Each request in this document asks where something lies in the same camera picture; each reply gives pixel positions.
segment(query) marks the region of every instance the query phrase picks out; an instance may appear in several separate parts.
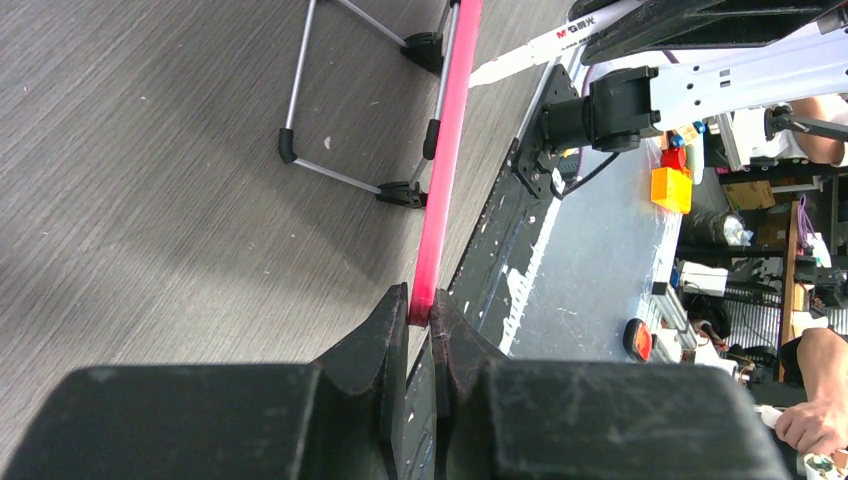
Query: red object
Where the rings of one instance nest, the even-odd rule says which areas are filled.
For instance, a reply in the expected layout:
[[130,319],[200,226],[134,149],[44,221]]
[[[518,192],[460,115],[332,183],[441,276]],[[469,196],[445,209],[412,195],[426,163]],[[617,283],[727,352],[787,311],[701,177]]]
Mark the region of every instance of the red object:
[[427,194],[427,209],[418,248],[418,263],[409,302],[410,325],[426,327],[436,296],[442,248],[448,224],[453,176],[459,154],[459,139],[465,104],[468,101],[468,82],[474,66],[474,50],[483,16],[483,0],[463,0],[459,5],[456,37],[451,53],[450,70],[445,88],[442,124],[433,159],[433,175]]
[[683,148],[669,148],[663,152],[663,167],[683,171],[686,168],[686,150]]
[[654,338],[645,322],[638,318],[631,319],[624,328],[624,348],[627,354],[637,362],[647,362],[651,359],[654,348]]

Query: gray wood-grain floor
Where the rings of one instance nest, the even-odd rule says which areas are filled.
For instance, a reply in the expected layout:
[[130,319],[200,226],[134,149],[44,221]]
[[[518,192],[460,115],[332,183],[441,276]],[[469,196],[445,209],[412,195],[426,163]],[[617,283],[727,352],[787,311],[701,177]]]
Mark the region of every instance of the gray wood-grain floor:
[[[422,212],[275,152],[306,3],[3,2],[0,468],[74,368],[307,361],[411,279]],[[358,3],[401,36],[432,30],[442,8]],[[478,64],[560,24],[570,2],[517,3],[488,2]],[[540,73],[471,92],[445,280]],[[297,151],[371,183],[405,179],[436,88],[321,2]]]

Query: red block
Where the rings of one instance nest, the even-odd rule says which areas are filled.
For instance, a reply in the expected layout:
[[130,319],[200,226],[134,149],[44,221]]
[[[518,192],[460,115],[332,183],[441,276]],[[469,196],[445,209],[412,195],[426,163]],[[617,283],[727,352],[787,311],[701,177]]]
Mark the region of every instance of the red block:
[[663,152],[663,167],[683,171],[686,168],[686,150],[682,148],[669,148]]

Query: folding stand leg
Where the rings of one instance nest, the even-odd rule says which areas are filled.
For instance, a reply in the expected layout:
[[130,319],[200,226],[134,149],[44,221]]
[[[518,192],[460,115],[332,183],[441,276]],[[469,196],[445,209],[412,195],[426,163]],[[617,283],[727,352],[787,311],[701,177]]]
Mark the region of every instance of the folding stand leg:
[[[378,23],[376,20],[368,16],[365,12],[360,10],[356,5],[350,3],[348,0],[339,0],[339,2],[348,7],[351,11],[365,19],[369,24],[375,26],[378,30],[385,33],[389,38],[394,40],[396,43],[399,43],[401,46],[404,46],[404,41],[392,33],[389,29]],[[280,129],[280,138],[277,144],[277,149],[280,154],[280,158],[283,160],[285,164],[295,164],[304,168],[308,168],[314,172],[320,173],[322,175],[326,175],[330,178],[334,178],[341,182],[347,183],[348,185],[352,185],[357,188],[361,188],[367,192],[373,193],[375,195],[380,194],[380,189],[373,185],[369,185],[367,183],[361,182],[354,178],[348,177],[347,175],[342,175],[340,173],[334,172],[328,168],[324,168],[320,165],[316,165],[312,162],[308,162],[302,158],[298,158],[297,154],[294,153],[294,130],[292,127],[294,126],[294,112],[295,107],[297,106],[297,96],[300,92],[300,83],[303,78],[303,68],[306,63],[306,51],[309,46],[309,34],[312,31],[312,22],[315,18],[315,5],[318,3],[318,0],[309,0],[309,6],[306,11],[306,22],[303,27],[303,38],[300,42],[300,52],[297,57],[297,68],[294,73],[294,85],[292,86],[292,94],[289,99],[289,110],[286,115],[286,126],[285,128]]]
[[445,13],[442,15],[442,20],[439,22],[441,28],[444,28],[444,23],[447,21],[448,13],[451,14],[450,30],[448,31],[448,44],[442,62],[441,75],[439,77],[439,95],[436,99],[436,111],[433,118],[427,125],[427,134],[424,137],[424,152],[418,165],[415,167],[415,172],[408,182],[392,182],[380,185],[382,194],[377,195],[377,199],[384,202],[403,205],[404,201],[411,197],[423,197],[426,203],[426,193],[422,193],[418,179],[427,168],[427,164],[436,156],[436,143],[439,139],[439,127],[441,126],[442,108],[445,101],[445,86],[450,71],[450,57],[453,52],[454,38],[456,37],[456,25],[459,19],[458,15],[459,3],[449,2],[445,7]]
[[[318,0],[309,0],[309,6],[307,8],[306,22],[303,27],[303,38],[300,43],[300,52],[297,58],[297,69],[295,70],[294,85],[292,86],[292,94],[291,99],[289,100],[288,114],[286,116],[286,126],[285,128],[280,129],[280,136],[277,145],[280,158],[286,164],[299,165],[301,167],[308,168],[314,172],[320,173],[322,175],[352,185],[354,187],[363,189],[367,192],[373,193],[377,195],[378,199],[382,201],[402,205],[408,208],[423,207],[424,203],[426,202],[426,194],[420,194],[420,192],[417,191],[403,192],[403,195],[399,195],[399,192],[389,192],[388,194],[386,194],[386,192],[384,192],[383,188],[381,187],[369,185],[367,183],[361,182],[346,175],[334,172],[328,168],[324,168],[320,165],[308,162],[302,158],[299,158],[294,152],[294,112],[297,106],[297,96],[300,92],[303,69],[306,63],[306,51],[309,45],[309,35],[312,30],[312,23],[315,17],[315,6],[317,2]],[[353,12],[355,15],[365,20],[369,25],[380,31],[382,34],[389,37],[389,39],[391,39],[393,42],[398,44],[401,47],[401,53],[408,59],[412,60],[417,65],[421,66],[427,71],[432,72],[434,71],[434,68],[436,73],[441,71],[441,67],[444,62],[441,53],[442,44],[440,32],[427,32],[416,34],[409,37],[409,39],[404,40],[395,33],[393,33],[391,30],[389,30],[387,27],[385,27],[383,24],[375,20],[373,17],[365,13],[362,9],[354,5],[350,0],[338,0],[338,2],[342,6],[346,7],[348,10]],[[446,20],[446,15],[447,13],[443,14],[442,23],[444,23],[444,21]],[[433,144],[433,148],[435,149],[435,140],[433,140]],[[399,183],[401,182],[385,184],[383,187],[386,187],[391,190]]]

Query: pink plastic stick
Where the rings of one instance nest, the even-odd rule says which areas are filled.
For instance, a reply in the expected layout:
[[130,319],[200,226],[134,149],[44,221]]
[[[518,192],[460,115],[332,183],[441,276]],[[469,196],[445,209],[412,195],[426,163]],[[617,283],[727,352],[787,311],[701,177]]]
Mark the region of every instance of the pink plastic stick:
[[459,154],[462,121],[468,100],[468,81],[474,67],[474,50],[483,14],[483,0],[462,0],[459,6],[456,37],[453,44],[444,109],[433,159],[433,175],[427,195],[427,210],[421,231],[418,264],[409,303],[409,324],[426,327],[442,262],[442,248],[448,225],[453,176]]

